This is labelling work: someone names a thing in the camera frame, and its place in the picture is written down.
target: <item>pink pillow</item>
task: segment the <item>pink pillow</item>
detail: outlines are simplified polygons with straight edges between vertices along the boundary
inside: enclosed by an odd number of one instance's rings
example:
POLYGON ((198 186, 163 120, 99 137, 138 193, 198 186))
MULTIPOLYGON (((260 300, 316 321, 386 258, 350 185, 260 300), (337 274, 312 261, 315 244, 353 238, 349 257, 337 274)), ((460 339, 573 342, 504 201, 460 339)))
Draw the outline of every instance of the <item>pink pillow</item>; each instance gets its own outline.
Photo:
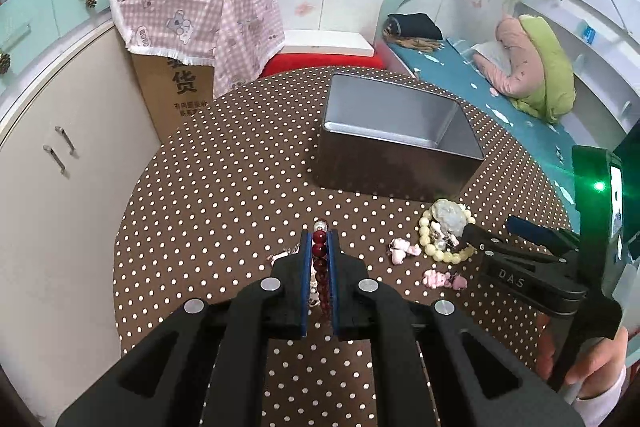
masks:
POLYGON ((511 61, 511 76, 507 76, 491 61, 476 53, 473 61, 484 77, 502 94, 511 98, 526 98, 545 82, 545 70, 537 49, 522 28, 520 21, 504 16, 495 29, 495 37, 504 45, 511 61))

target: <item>polka dot tablecloth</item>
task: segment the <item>polka dot tablecloth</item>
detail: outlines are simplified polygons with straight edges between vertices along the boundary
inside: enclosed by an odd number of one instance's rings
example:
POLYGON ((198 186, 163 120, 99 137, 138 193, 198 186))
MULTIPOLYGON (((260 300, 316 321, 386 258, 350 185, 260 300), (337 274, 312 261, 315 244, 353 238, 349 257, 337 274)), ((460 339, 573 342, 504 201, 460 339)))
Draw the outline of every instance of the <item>polka dot tablecloth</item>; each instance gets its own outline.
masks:
MULTIPOLYGON (((184 123, 142 174, 116 238, 114 303, 122 352, 185 300, 229 299, 268 276, 267 257, 293 248, 301 230, 323 217, 339 231, 342 249, 363 259, 373 279, 393 285, 406 299, 450 299, 530 367, 538 339, 534 311, 478 282, 480 255, 449 267, 468 279, 460 293, 422 285, 423 272, 436 266, 430 258, 390 264, 387 243, 394 237, 416 243, 418 219, 428 204, 314 184, 322 106, 336 71, 456 98, 388 71, 312 68, 233 90, 184 123)), ((486 156, 460 194, 478 225, 510 242, 515 239, 508 237, 504 220, 511 214, 569 228, 553 187, 523 147, 458 100, 486 156)), ((377 425, 369 343, 337 342, 317 307, 309 320, 306 339, 270 342, 263 425, 377 425)))

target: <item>white cabinet door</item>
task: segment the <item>white cabinet door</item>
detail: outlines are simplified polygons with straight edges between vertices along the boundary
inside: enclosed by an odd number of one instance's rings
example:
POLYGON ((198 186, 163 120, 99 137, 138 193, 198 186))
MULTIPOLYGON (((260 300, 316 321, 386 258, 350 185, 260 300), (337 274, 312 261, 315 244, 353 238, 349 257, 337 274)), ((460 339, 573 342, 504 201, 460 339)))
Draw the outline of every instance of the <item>white cabinet door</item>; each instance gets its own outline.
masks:
POLYGON ((113 242, 158 147, 113 28, 53 77, 0 145, 0 363, 46 427, 118 360, 113 242))

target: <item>white sleeve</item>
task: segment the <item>white sleeve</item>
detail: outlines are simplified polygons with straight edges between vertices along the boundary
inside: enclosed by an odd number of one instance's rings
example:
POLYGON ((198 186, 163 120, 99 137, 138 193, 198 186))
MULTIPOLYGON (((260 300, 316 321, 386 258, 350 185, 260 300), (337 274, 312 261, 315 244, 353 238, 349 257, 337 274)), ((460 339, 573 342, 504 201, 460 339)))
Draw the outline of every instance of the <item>white sleeve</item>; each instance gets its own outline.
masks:
POLYGON ((580 413, 586 427, 598 427, 613 410, 620 399, 625 378, 626 367, 623 367, 618 381, 606 393, 588 400, 578 398, 573 403, 574 409, 580 413))

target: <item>pink checkered cloth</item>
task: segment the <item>pink checkered cloth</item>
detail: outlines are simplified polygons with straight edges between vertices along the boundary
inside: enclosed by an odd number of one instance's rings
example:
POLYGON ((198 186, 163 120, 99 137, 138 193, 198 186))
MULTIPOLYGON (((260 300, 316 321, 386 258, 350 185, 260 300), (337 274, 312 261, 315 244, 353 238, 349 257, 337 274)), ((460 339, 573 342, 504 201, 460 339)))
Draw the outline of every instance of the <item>pink checkered cloth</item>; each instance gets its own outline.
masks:
POLYGON ((213 66, 213 96, 258 78, 284 45, 278 0, 110 0, 127 49, 213 66))

